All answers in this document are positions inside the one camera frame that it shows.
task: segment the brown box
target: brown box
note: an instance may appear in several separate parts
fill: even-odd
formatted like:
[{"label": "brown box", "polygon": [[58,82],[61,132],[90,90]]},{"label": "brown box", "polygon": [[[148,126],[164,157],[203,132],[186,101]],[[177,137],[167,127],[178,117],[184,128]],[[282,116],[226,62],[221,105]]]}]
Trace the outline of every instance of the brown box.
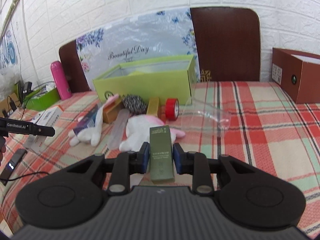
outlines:
[{"label": "brown box", "polygon": [[[10,97],[12,98],[12,100],[14,101],[14,103],[16,104],[16,106],[20,105],[20,101],[17,97],[17,95],[15,93],[12,93],[10,95]],[[7,101],[7,98],[3,101],[0,102],[0,117],[4,117],[3,114],[2,114],[2,109],[5,109],[7,112],[9,112],[9,110],[11,110],[11,106],[9,105],[9,108],[8,108],[8,103],[10,103],[10,99],[8,98],[8,101]]]},{"label": "brown box", "polygon": [[320,55],[272,49],[272,79],[297,103],[320,103]]},{"label": "brown box", "polygon": [[115,119],[117,119],[118,113],[122,108],[124,108],[122,99],[118,98],[110,106],[107,106],[105,109],[103,109],[103,122],[112,123]]}]

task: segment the small cardboard box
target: small cardboard box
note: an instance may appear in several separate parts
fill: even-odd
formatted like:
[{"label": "small cardboard box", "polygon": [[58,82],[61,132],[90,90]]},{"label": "small cardboard box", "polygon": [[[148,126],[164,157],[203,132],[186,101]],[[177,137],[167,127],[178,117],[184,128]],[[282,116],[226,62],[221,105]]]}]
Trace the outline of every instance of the small cardboard box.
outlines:
[{"label": "small cardboard box", "polygon": [[121,63],[93,80],[98,96],[106,101],[105,92],[136,94],[146,102],[159,97],[165,104],[168,98],[178,98],[185,104],[192,96],[197,82],[193,55],[150,58]]},{"label": "small cardboard box", "polygon": [[297,104],[320,103],[320,55],[290,50],[272,50],[272,79]]},{"label": "small cardboard box", "polygon": [[[53,127],[60,115],[63,113],[61,106],[54,106],[47,109],[38,122],[37,125]],[[26,149],[30,149],[35,153],[40,153],[41,146],[43,145],[46,136],[32,135],[30,134],[27,141],[24,144]]]},{"label": "small cardboard box", "polygon": [[150,178],[151,181],[174,178],[169,125],[150,128]]},{"label": "small cardboard box", "polygon": [[110,106],[107,106],[103,109],[103,122],[112,123],[118,117],[118,113],[121,109],[123,109],[122,99],[118,98],[115,102],[113,102]]},{"label": "small cardboard box", "polygon": [[39,89],[36,92],[32,92],[26,96],[24,103],[27,105],[27,109],[43,111],[60,100],[60,95],[57,88],[52,89],[44,95],[41,94],[41,91],[43,90]]},{"label": "small cardboard box", "polygon": [[[15,93],[12,93],[9,97],[12,98],[12,100],[14,101],[14,103],[16,104],[16,106],[20,105],[20,101],[17,97],[17,95]],[[7,101],[7,98],[3,101],[0,102],[0,117],[4,117],[1,110],[2,109],[5,109],[7,112],[9,112],[11,110],[11,106],[9,104],[8,106],[8,103],[10,103],[10,99],[8,98],[8,101]]]}]

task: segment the pink water bottle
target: pink water bottle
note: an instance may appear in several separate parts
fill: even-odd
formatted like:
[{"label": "pink water bottle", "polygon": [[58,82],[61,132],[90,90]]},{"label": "pink water bottle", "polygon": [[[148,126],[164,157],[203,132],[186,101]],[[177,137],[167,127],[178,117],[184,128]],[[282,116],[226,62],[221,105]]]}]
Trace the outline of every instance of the pink water bottle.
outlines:
[{"label": "pink water bottle", "polygon": [[50,66],[53,79],[57,85],[59,95],[62,100],[66,100],[72,96],[69,84],[64,74],[62,64],[60,61],[51,63]]}]

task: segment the green product box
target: green product box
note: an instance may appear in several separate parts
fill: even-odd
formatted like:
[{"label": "green product box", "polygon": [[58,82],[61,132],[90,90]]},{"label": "green product box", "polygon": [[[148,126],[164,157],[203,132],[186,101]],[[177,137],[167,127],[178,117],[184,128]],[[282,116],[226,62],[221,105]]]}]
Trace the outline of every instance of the green product box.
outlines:
[{"label": "green product box", "polygon": [[184,105],[193,95],[196,77],[196,63],[193,55],[158,57],[119,65],[93,80],[102,102],[105,92],[113,94],[136,94],[146,102],[159,97],[161,105],[168,98],[178,98]]},{"label": "green product box", "polygon": [[27,109],[44,111],[60,100],[60,95],[57,88],[52,89],[44,95],[41,95],[40,91],[41,89],[38,89],[26,96],[24,103],[26,103]]},{"label": "green product box", "polygon": [[174,178],[168,125],[150,128],[150,178],[152,181]]}]

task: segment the red tape roll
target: red tape roll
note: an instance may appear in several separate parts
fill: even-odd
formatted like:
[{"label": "red tape roll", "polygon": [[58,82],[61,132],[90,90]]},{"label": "red tape roll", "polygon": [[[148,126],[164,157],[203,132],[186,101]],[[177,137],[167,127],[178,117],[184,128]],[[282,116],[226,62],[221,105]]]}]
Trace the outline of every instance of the red tape roll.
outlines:
[{"label": "red tape roll", "polygon": [[175,121],[179,115],[179,101],[177,98],[168,98],[165,103],[165,117]]}]

